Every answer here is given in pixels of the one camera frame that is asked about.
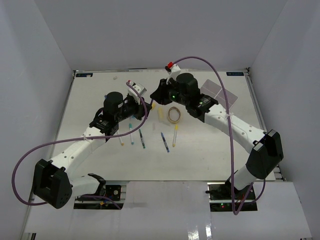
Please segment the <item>green pen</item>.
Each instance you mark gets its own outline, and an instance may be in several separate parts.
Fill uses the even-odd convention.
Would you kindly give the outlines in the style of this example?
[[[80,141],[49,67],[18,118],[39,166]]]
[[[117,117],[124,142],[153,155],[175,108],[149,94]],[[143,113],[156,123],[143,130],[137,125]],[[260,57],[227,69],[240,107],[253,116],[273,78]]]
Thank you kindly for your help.
[[[143,137],[143,134],[142,134],[142,131],[141,131],[140,128],[138,129],[138,132],[139,132],[139,136],[140,136],[140,140],[141,140],[142,147],[143,147],[143,149],[146,149],[144,137]]]

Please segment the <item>blue pen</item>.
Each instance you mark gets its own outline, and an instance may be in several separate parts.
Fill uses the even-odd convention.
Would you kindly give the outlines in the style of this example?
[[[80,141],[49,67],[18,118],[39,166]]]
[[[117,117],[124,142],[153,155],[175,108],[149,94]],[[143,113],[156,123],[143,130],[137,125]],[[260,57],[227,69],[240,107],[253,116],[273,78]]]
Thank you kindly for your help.
[[[163,132],[161,132],[160,134],[161,134],[161,138],[162,138],[162,140],[163,140],[163,143],[164,143],[165,149],[166,149],[167,153],[169,153],[169,152],[170,152],[170,149],[169,149],[169,146],[168,146],[168,144],[167,144],[167,141],[166,141],[165,135],[164,135],[164,133],[163,133]]]

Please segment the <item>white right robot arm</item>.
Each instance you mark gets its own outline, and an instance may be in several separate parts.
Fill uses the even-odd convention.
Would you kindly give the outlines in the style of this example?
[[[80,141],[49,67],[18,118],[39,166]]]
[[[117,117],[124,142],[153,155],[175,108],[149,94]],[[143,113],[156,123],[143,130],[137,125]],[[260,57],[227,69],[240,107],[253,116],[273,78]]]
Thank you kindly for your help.
[[[223,105],[204,94],[198,81],[190,73],[181,73],[176,79],[161,79],[150,95],[160,105],[172,102],[185,106],[187,112],[201,122],[231,136],[249,154],[246,164],[226,181],[226,195],[236,200],[255,180],[264,180],[284,158],[280,134],[268,132],[227,114]]]

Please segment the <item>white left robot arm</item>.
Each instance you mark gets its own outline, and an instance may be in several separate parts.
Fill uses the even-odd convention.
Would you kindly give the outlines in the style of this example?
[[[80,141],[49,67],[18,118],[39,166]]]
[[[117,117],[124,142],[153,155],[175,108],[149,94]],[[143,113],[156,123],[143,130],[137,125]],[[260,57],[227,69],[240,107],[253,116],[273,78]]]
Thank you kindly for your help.
[[[147,116],[152,106],[142,104],[120,92],[106,95],[93,121],[86,128],[80,140],[75,141],[60,154],[50,160],[37,162],[33,176],[33,193],[56,209],[62,208],[70,198],[90,195],[99,200],[105,196],[106,180],[89,173],[73,177],[75,170],[99,147],[119,130],[119,123],[135,117],[141,120]]]

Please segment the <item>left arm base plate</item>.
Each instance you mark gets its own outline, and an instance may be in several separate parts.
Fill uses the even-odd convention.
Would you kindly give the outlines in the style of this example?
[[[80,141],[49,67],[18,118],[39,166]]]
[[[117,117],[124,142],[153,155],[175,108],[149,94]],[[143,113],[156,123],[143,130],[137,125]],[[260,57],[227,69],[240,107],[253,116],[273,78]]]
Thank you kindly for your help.
[[[77,197],[73,208],[78,210],[121,210],[126,199],[126,185],[106,185],[103,197]]]

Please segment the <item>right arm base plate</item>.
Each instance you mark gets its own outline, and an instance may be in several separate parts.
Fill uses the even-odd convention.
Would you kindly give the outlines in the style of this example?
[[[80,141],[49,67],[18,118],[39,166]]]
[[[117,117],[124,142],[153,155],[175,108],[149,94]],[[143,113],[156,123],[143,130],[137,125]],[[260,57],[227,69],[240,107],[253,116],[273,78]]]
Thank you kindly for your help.
[[[224,183],[209,183],[207,190],[205,191],[209,197],[209,205],[211,212],[232,212],[232,196],[229,189]],[[251,188],[241,211],[244,212],[256,212],[258,210],[256,203],[251,203],[256,199],[256,194],[253,188]]]

